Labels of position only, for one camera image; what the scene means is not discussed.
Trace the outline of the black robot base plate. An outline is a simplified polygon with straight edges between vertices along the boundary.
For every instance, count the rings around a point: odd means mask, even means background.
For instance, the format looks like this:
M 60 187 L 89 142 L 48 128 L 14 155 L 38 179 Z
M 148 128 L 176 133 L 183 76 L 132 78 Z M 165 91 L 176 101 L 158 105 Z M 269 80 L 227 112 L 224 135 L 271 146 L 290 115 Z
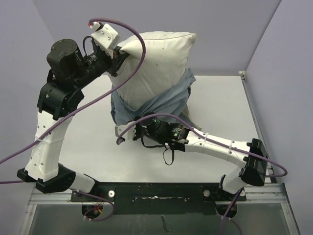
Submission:
M 244 190 L 235 194 L 219 183 L 113 183 L 95 182 L 88 190 L 72 188 L 71 201 L 82 203 L 85 219 L 100 222 L 114 215 L 203 215 L 234 217 L 236 202 L 245 201 Z

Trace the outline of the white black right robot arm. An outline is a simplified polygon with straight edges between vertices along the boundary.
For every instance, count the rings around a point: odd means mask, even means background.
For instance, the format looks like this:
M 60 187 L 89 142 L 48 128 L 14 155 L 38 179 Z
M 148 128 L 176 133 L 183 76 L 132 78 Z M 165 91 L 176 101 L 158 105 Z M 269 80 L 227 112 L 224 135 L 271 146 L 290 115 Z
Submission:
M 259 139 L 250 142 L 231 141 L 215 137 L 180 123 L 160 120 L 153 112 L 146 113 L 136 124 L 139 135 L 158 142 L 172 152 L 206 154 L 236 165 L 236 169 L 221 177 L 218 195 L 229 200 L 246 185 L 262 187 L 265 184 L 268 154 Z

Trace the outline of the cream white pillow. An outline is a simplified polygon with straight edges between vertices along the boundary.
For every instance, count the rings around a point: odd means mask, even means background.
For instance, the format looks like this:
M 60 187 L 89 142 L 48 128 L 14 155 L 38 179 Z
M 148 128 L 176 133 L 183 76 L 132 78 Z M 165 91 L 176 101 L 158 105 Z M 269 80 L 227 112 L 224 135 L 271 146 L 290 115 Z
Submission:
M 132 111 L 146 106 L 153 99 L 166 101 L 172 95 L 188 97 L 187 89 L 195 82 L 192 71 L 187 68 L 189 51 L 196 41 L 191 32 L 145 32 L 141 33 L 146 55 L 139 70 L 135 70 L 142 55 L 142 46 L 136 36 L 118 43 L 121 52 L 128 54 L 117 71 L 110 76 L 115 106 L 125 105 Z

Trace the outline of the blue-grey pillowcase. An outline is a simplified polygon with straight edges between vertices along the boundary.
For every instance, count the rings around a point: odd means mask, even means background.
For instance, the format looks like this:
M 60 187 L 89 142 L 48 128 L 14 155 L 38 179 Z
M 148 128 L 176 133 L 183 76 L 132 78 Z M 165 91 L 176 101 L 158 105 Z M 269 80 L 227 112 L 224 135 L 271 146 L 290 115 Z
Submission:
M 196 129 L 201 129 L 190 118 L 187 101 L 191 94 L 191 85 L 196 81 L 190 69 L 186 69 L 179 82 L 172 88 L 146 101 L 138 109 L 128 106 L 117 92 L 111 94 L 111 117 L 115 124 L 125 125 L 136 117 L 148 112 L 172 114 Z

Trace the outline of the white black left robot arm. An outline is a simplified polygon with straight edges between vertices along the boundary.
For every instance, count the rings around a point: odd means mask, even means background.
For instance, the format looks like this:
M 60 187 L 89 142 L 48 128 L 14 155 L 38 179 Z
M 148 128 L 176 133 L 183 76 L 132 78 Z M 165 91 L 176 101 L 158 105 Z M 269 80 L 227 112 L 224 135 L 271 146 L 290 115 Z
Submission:
M 93 53 L 83 56 L 72 39 L 55 42 L 47 62 L 50 65 L 47 81 L 38 98 L 37 132 L 29 162 L 18 170 L 17 177 L 24 182 L 35 182 L 42 193 L 82 191 L 88 201 L 99 197 L 95 180 L 70 170 L 59 163 L 61 148 L 72 118 L 67 115 L 77 110 L 84 99 L 82 89 L 103 73 L 115 75 L 129 56 L 120 47 L 107 55 L 95 42 Z

